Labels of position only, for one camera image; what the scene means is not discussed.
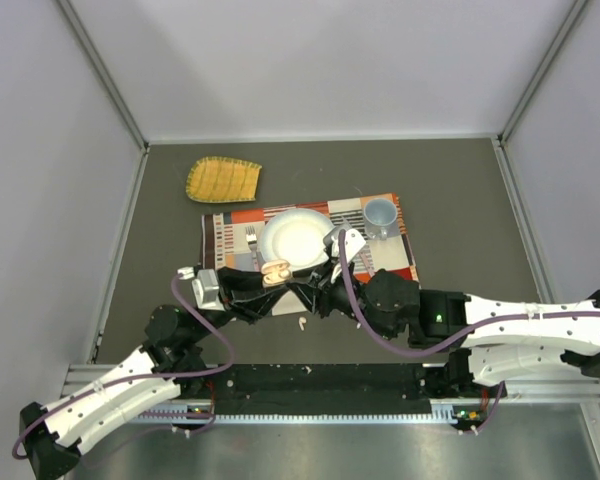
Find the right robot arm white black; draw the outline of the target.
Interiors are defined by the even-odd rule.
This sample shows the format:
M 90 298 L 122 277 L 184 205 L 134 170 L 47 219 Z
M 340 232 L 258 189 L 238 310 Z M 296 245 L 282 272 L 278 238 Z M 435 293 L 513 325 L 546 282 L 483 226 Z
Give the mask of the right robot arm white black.
M 506 302 L 422 289 L 379 270 L 358 282 L 329 262 L 312 289 L 318 310 L 354 319 L 381 347 L 408 359 L 444 353 L 418 381 L 431 397 L 502 391 L 527 374 L 574 370 L 600 379 L 600 290 L 575 303 Z

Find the white earbud charging case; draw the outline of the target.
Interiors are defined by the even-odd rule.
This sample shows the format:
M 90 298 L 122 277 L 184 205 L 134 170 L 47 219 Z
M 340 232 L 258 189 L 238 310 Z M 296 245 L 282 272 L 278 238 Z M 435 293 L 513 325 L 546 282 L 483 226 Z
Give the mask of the white earbud charging case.
M 293 278 L 290 263 L 283 259 L 266 262 L 260 272 L 265 288 L 282 285 Z

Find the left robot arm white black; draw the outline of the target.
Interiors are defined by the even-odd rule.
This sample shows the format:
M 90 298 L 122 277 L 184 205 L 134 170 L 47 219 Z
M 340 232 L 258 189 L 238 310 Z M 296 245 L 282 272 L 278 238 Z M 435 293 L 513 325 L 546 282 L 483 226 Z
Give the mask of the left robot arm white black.
M 167 400 L 200 394 L 209 377 L 236 360 L 221 328 L 234 318 L 262 316 L 254 308 L 240 312 L 231 293 L 244 293 L 249 304 L 276 302 L 291 278 L 283 261 L 269 262 L 258 272 L 179 269 L 171 280 L 178 302 L 152 312 L 143 344 L 66 399 L 33 402 L 21 410 L 13 457 L 29 461 L 37 479 L 58 479 L 131 419 Z

